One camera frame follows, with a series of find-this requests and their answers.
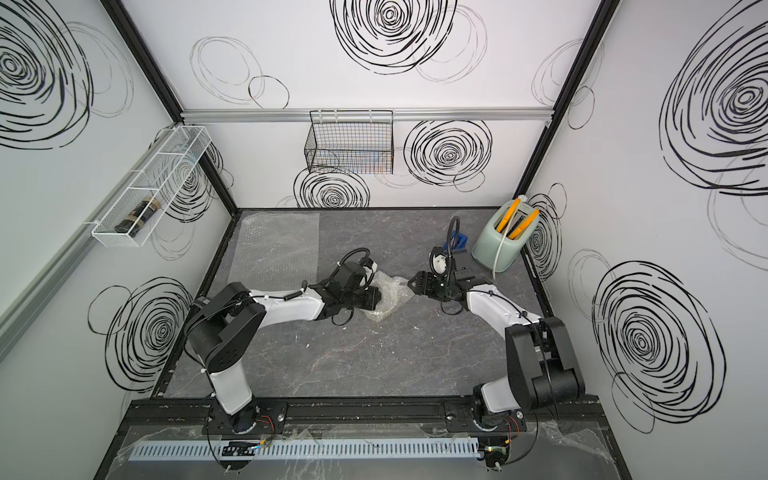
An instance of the black wire basket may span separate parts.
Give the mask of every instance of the black wire basket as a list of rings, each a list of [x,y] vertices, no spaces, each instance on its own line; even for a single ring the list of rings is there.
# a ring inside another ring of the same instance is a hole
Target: black wire basket
[[[337,167],[356,174],[391,174],[395,145],[392,111],[311,111],[304,144],[310,172]]]

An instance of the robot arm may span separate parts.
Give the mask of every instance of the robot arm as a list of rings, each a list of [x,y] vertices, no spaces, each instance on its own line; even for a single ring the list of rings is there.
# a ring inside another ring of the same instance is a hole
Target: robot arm
[[[348,261],[355,253],[365,255],[358,262]],[[342,309],[351,318],[355,308],[374,310],[381,293],[370,286],[376,263],[366,248],[349,252],[331,276],[297,291],[263,292],[248,290],[234,282],[224,287],[190,320],[184,334],[198,362],[204,367],[223,410],[233,420],[235,432],[253,428],[252,412],[246,407],[252,392],[240,361],[245,349],[260,328],[294,320],[320,320],[333,317]]]
[[[476,272],[467,250],[452,249],[456,237],[454,217],[445,247],[435,247],[429,256],[430,271],[418,272],[409,287],[417,295],[461,303],[505,339],[507,376],[475,387],[478,423],[492,426],[517,409],[538,409],[583,396],[584,378],[563,322],[557,317],[542,319],[502,295]]]

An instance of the gray marble surface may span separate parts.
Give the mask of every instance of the gray marble surface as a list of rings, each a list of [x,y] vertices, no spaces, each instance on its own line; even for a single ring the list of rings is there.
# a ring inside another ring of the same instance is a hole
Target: gray marble surface
[[[411,278],[428,269],[429,251],[445,242],[451,216],[461,217],[471,248],[492,212],[323,211],[317,278],[328,276],[336,261],[356,247],[368,247],[382,272]],[[229,279],[238,236],[236,231],[211,295]],[[505,295],[541,314],[521,258],[497,274],[496,283]],[[451,311],[452,306],[445,308]],[[356,313],[346,327],[329,320],[265,327],[243,355],[243,367],[256,396],[465,395],[506,374],[504,341],[487,323],[467,312],[445,315],[439,303],[423,296],[380,322]],[[200,397],[210,391],[200,367],[182,356],[166,396]]]

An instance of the wall shelf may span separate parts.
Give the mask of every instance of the wall shelf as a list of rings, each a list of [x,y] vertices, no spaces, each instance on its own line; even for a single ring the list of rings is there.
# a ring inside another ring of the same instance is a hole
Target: wall shelf
[[[173,133],[97,222],[91,235],[105,247],[143,246],[209,145],[205,127],[174,127]],[[125,224],[125,233],[117,232],[115,227],[131,213],[135,215]]]

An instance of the bubble wrap sheet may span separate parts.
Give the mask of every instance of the bubble wrap sheet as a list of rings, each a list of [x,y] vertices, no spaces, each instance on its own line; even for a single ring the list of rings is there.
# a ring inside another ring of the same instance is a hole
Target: bubble wrap sheet
[[[290,290],[317,282],[320,214],[254,212],[240,221],[229,282]]]

